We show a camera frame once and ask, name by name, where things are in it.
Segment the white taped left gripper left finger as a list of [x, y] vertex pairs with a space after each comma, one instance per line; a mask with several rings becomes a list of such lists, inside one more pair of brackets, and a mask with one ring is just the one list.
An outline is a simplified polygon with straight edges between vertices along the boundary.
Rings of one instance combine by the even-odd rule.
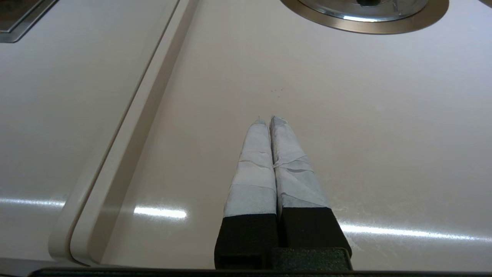
[[216, 269], [267, 269], [278, 246], [277, 189], [269, 128], [246, 133], [214, 249]]

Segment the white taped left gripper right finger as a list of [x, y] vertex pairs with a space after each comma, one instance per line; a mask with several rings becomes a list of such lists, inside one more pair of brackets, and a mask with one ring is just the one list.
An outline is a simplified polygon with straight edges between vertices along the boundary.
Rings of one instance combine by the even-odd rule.
[[294, 131], [276, 116], [270, 130], [279, 215], [272, 268], [351, 270], [351, 247]]

